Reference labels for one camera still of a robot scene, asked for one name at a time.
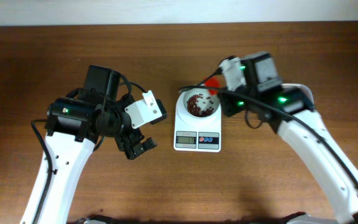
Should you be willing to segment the white digital kitchen scale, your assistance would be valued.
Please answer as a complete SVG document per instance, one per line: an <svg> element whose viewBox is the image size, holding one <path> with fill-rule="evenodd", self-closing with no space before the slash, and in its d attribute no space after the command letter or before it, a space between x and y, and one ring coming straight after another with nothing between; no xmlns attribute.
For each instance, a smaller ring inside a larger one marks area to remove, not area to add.
<svg viewBox="0 0 358 224"><path fill-rule="evenodd" d="M219 152L221 150L221 105L207 117L190 114L183 96L175 111L173 148L176 151Z"/></svg>

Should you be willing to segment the clear plastic container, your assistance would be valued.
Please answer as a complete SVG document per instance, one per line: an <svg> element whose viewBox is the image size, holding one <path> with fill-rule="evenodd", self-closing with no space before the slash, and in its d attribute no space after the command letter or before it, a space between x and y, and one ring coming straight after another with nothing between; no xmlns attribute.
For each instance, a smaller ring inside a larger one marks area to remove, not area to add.
<svg viewBox="0 0 358 224"><path fill-rule="evenodd" d="M300 83L283 83L282 88L285 91L292 91L292 90L301 91L311 101L312 110L315 109L315 103L314 103L312 91L306 85Z"/></svg>

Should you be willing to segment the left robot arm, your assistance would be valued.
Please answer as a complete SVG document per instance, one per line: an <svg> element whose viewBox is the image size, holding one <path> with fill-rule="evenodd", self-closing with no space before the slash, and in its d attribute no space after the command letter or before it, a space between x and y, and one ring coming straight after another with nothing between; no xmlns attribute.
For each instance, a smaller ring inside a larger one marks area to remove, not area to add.
<svg viewBox="0 0 358 224"><path fill-rule="evenodd" d="M42 162L21 223L66 223L80 175L104 138L113 138L128 160L156 147L140 127L167 117L151 91L136 101L132 84L117 71L91 65L85 84L56 99L47 110L46 135L32 129Z"/></svg>

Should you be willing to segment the red beans in bowl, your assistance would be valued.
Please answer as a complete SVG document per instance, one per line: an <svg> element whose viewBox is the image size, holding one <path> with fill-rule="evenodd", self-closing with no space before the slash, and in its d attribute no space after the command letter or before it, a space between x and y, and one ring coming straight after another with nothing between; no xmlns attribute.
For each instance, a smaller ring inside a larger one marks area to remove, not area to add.
<svg viewBox="0 0 358 224"><path fill-rule="evenodd" d="M215 112L214 101L210 96L201 93L191 96L186 102L187 111L197 117L207 117Z"/></svg>

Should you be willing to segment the orange measuring scoop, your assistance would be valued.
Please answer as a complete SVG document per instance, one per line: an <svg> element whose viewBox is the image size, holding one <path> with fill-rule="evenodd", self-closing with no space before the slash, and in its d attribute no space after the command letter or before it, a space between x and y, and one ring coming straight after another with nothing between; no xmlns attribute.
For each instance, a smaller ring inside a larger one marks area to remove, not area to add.
<svg viewBox="0 0 358 224"><path fill-rule="evenodd" d="M208 80L206 80L205 81L205 83L204 83L204 85L205 86L208 86L208 87L213 87L213 88L220 88L220 84L219 84L219 80L218 80L218 78L216 78L216 77L212 77L212 78L210 78L210 79L208 79ZM218 91L217 90L209 90L209 93L211 94L211 95L217 95L218 94Z"/></svg>

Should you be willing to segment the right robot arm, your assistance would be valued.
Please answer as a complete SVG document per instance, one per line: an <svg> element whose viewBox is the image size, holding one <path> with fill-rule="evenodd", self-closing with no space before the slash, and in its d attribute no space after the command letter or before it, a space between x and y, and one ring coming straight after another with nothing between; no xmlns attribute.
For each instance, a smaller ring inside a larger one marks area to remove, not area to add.
<svg viewBox="0 0 358 224"><path fill-rule="evenodd" d="M223 113L251 111L301 158L329 200L338 223L358 223L358 170L336 143L305 86L286 87L273 57L257 52L219 64Z"/></svg>

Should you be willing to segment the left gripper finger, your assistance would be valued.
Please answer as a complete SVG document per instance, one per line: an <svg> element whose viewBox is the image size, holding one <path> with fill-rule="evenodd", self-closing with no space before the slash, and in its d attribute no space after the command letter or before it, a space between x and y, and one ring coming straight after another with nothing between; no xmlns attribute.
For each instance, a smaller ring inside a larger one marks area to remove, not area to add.
<svg viewBox="0 0 358 224"><path fill-rule="evenodd" d="M147 138L144 142L141 143L141 149L143 151L148 151L157 147L157 143L152 138Z"/></svg>
<svg viewBox="0 0 358 224"><path fill-rule="evenodd" d="M130 146L125 149L125 155L128 160L134 160L145 152L144 147L141 144Z"/></svg>

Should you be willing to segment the white round bowl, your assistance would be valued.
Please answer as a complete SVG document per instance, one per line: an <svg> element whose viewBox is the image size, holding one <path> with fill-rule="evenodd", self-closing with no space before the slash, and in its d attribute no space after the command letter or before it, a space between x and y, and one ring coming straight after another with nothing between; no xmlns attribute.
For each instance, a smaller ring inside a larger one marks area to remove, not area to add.
<svg viewBox="0 0 358 224"><path fill-rule="evenodd" d="M207 89L194 88L183 92L183 105L192 116L203 118L218 111L219 99Z"/></svg>

